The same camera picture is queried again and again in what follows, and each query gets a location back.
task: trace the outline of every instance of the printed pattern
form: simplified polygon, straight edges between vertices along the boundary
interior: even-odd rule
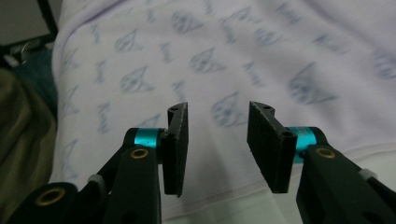
[[[186,34],[203,26],[200,21],[185,11],[175,12],[172,16],[172,22],[174,30],[179,34]]]
[[[110,102],[97,106],[99,116],[99,128],[97,132],[108,133],[110,128],[108,127],[108,113],[111,111]]]
[[[227,67],[221,63],[217,63],[213,59],[214,48],[206,50],[192,57],[190,66],[192,70],[199,74],[214,73],[225,70]]]
[[[64,94],[64,116],[77,114],[79,109],[73,104],[73,99],[78,86],[70,89]]]
[[[314,81],[315,73],[315,63],[311,63],[289,83],[289,95],[297,103],[312,105],[337,98],[318,88]]]
[[[135,41],[136,32],[137,30],[134,29],[128,35],[119,38],[114,45],[114,49],[116,50],[116,52],[123,53],[127,51],[137,51],[143,49],[143,46],[139,45]]]
[[[396,59],[385,56],[379,51],[374,54],[374,69],[384,79],[396,77]]]
[[[282,40],[282,35],[263,28],[258,29],[254,35],[256,43],[260,46],[270,46]]]
[[[229,95],[212,106],[212,118],[222,128],[238,126],[248,122],[248,116],[237,107],[238,92]]]
[[[65,180],[76,179],[78,177],[78,173],[75,171],[72,165],[70,165],[70,157],[73,153],[73,150],[76,146],[78,139],[73,140],[71,143],[66,145],[63,150],[63,174]]]
[[[120,88],[123,93],[136,93],[144,91],[153,91],[154,87],[149,85],[144,80],[144,75],[147,70],[147,66],[134,70],[131,74],[125,75],[121,82]]]

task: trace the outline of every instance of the bed sheet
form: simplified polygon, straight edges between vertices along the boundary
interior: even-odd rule
[[[394,143],[395,9],[390,0],[64,0],[51,181],[81,188],[129,128],[165,128],[166,109],[185,101],[184,193],[162,196],[163,218],[267,188],[246,143],[249,101],[273,106],[285,126],[319,127],[344,152]]]

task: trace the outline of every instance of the cat face pattern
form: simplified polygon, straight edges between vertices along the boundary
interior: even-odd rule
[[[239,111],[237,102],[238,92],[223,98],[212,106],[212,118],[217,125],[228,128],[248,122],[247,116]]]
[[[147,66],[134,70],[132,73],[125,75],[120,81],[120,88],[123,93],[136,93],[144,91],[153,91],[154,88],[149,85],[144,75],[147,70]]]
[[[64,115],[72,115],[72,114],[77,114],[79,112],[79,109],[73,104],[73,99],[75,92],[77,90],[78,86],[70,89],[64,94],[64,103],[63,103],[63,108],[64,108]]]
[[[226,66],[215,62],[213,59],[214,48],[206,50],[192,57],[190,66],[193,71],[199,74],[213,73],[226,69]]]
[[[178,34],[185,34],[195,29],[201,28],[203,24],[196,20],[189,12],[177,11],[172,15],[174,30]]]
[[[322,90],[314,81],[315,63],[309,64],[289,83],[289,95],[297,103],[312,105],[335,99],[336,96]]]
[[[135,41],[136,32],[137,30],[134,29],[131,33],[120,37],[114,45],[115,51],[123,53],[127,51],[137,51],[143,49],[143,46]]]
[[[75,179],[78,177],[78,173],[74,170],[73,166],[69,163],[71,154],[76,146],[78,139],[73,140],[64,147],[63,151],[63,175],[64,179]]]
[[[374,59],[374,68],[379,77],[385,79],[396,77],[396,58],[390,58],[380,52],[376,52]]]
[[[262,28],[258,29],[254,35],[256,43],[260,46],[270,46],[282,40],[282,35]]]
[[[230,16],[231,20],[248,21],[253,23],[262,22],[262,19],[255,18],[251,15],[251,7],[245,7]]]

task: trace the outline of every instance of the white fabric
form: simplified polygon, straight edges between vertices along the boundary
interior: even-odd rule
[[[164,218],[265,188],[246,143],[249,101],[273,106],[285,126],[319,127],[342,151],[395,142],[395,9],[391,0],[64,0],[52,181],[81,188],[129,128],[166,128],[166,109],[184,101],[184,192],[162,196]]]

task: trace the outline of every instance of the black mechanical part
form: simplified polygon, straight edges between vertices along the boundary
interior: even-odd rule
[[[287,193],[297,135],[274,115],[271,106],[250,102],[247,143],[271,191]]]
[[[161,135],[163,184],[165,194],[180,197],[183,191],[189,144],[189,117],[187,103],[168,109],[168,130]]]
[[[396,223],[394,192],[372,177],[365,181],[358,166],[332,147],[310,146],[304,155],[304,168],[297,193],[297,204],[304,224],[390,224]],[[390,197],[386,203],[378,192]]]
[[[72,184],[48,184],[33,191],[14,212],[8,224],[72,223],[69,208],[73,207],[77,195],[77,188]]]
[[[189,143],[187,106],[168,109],[167,130],[128,130],[121,148],[80,192],[69,183],[46,185],[32,193],[8,223],[161,223],[158,164],[163,163],[165,193],[180,196]],[[59,191],[59,200],[45,207],[34,205],[40,193],[59,186],[65,189]]]
[[[104,224],[160,223],[157,150],[136,145],[122,153]]]

